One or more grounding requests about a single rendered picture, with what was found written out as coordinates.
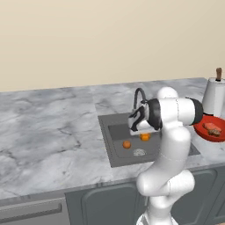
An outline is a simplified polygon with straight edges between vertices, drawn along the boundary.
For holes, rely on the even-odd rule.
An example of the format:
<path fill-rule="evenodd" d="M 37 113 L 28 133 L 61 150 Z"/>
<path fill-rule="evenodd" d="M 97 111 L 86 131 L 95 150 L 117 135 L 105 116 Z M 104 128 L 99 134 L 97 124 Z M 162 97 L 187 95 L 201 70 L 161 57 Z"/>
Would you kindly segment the brown vegetable piece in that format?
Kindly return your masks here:
<path fill-rule="evenodd" d="M 211 129 L 211 130 L 208 130 L 208 134 L 218 137 L 221 135 L 221 132 L 216 129 Z"/>

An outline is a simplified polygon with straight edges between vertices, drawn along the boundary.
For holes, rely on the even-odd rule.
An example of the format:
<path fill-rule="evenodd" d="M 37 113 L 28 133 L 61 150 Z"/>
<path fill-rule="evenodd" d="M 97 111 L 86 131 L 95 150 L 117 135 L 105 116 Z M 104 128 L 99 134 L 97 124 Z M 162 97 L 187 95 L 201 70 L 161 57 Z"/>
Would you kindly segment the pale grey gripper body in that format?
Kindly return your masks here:
<path fill-rule="evenodd" d="M 157 133 L 159 130 L 155 130 L 146 120 L 141 120 L 136 125 L 136 130 L 132 129 L 134 124 L 134 118 L 129 119 L 129 132 L 131 135 Z"/>

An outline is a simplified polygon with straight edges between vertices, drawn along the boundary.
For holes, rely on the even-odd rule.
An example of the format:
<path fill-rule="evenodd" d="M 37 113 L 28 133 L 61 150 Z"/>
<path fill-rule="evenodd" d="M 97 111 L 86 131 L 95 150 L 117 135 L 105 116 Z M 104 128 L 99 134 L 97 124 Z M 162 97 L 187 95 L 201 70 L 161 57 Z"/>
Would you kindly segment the grey sink basin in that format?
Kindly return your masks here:
<path fill-rule="evenodd" d="M 143 142 L 138 135 L 129 132 L 128 113 L 100 115 L 98 117 L 107 155 L 112 168 L 138 163 L 154 162 L 159 154 L 160 134 L 153 133 Z M 131 148 L 124 149 L 123 141 L 130 141 Z M 135 149 L 144 149 L 145 156 L 134 156 Z"/>

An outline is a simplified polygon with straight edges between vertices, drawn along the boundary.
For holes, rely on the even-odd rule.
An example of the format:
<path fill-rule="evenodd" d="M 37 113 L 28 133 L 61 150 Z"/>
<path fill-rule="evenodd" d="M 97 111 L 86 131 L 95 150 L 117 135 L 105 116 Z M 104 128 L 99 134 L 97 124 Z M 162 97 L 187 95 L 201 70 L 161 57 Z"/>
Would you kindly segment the white paper towel roll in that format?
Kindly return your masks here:
<path fill-rule="evenodd" d="M 207 81 L 204 97 L 202 99 L 205 114 L 220 117 L 223 100 L 225 97 L 225 80 L 217 81 L 215 77 L 210 77 Z"/>

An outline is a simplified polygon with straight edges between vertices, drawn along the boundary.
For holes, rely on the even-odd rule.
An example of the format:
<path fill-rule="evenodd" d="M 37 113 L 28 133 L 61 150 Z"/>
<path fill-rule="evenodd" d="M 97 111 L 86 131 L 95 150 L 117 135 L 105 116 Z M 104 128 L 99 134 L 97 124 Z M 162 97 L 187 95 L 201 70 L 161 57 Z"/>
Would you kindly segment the red bowl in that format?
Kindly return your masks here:
<path fill-rule="evenodd" d="M 208 130 L 206 130 L 202 125 L 203 123 L 214 123 L 217 127 L 221 128 L 221 135 L 216 137 L 208 134 Z M 203 139 L 210 142 L 225 142 L 225 120 L 215 117 L 204 115 L 203 119 L 200 123 L 195 124 L 194 126 L 195 132 Z"/>

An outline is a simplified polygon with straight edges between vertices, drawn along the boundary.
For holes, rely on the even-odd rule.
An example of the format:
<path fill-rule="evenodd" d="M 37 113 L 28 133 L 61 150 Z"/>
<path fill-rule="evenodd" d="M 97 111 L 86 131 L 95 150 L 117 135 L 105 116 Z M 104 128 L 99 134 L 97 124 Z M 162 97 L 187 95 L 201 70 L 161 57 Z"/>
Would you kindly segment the pink vegetable piece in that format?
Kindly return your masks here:
<path fill-rule="evenodd" d="M 221 128 L 217 127 L 214 123 L 203 123 L 202 125 L 206 130 L 217 130 L 221 132 Z"/>

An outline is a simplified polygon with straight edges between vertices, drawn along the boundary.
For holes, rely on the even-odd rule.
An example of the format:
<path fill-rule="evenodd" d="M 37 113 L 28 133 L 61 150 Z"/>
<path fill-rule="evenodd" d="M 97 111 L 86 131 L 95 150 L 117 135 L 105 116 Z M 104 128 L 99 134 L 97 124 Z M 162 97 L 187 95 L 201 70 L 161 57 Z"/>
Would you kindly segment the grey cupboard door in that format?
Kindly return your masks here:
<path fill-rule="evenodd" d="M 172 207 L 171 215 L 178 225 L 203 225 L 210 208 L 210 194 L 217 179 L 215 170 L 194 171 L 194 189 Z"/>
<path fill-rule="evenodd" d="M 145 198 L 134 182 L 67 192 L 70 225 L 135 225 Z"/>
<path fill-rule="evenodd" d="M 219 167 L 214 204 L 204 225 L 225 223 L 225 166 Z"/>

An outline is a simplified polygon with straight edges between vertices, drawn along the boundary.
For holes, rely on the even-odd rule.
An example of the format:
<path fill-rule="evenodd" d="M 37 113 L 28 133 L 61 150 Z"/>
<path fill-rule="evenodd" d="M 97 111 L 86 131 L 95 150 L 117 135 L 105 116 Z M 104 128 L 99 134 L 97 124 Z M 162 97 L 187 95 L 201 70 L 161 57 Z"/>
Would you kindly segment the black curved tap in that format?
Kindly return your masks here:
<path fill-rule="evenodd" d="M 141 101 L 141 103 L 142 104 L 145 104 L 146 102 L 147 102 L 147 99 L 146 99 L 146 95 L 145 95 L 145 92 L 144 92 L 144 90 L 142 89 L 142 88 L 137 88 L 136 90 L 135 90 L 135 93 L 134 93 L 134 109 L 136 110 L 137 109 L 137 100 L 138 100 L 138 94 L 141 94 L 141 96 L 142 96 L 142 101 Z"/>

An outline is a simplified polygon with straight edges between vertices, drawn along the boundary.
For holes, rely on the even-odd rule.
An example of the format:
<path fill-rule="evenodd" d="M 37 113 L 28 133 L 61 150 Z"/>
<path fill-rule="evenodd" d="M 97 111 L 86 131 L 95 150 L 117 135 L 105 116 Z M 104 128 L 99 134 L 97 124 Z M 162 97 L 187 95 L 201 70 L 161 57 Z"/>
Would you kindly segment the silver dishwasher front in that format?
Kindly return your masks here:
<path fill-rule="evenodd" d="M 70 225 L 64 197 L 0 207 L 0 225 Z"/>

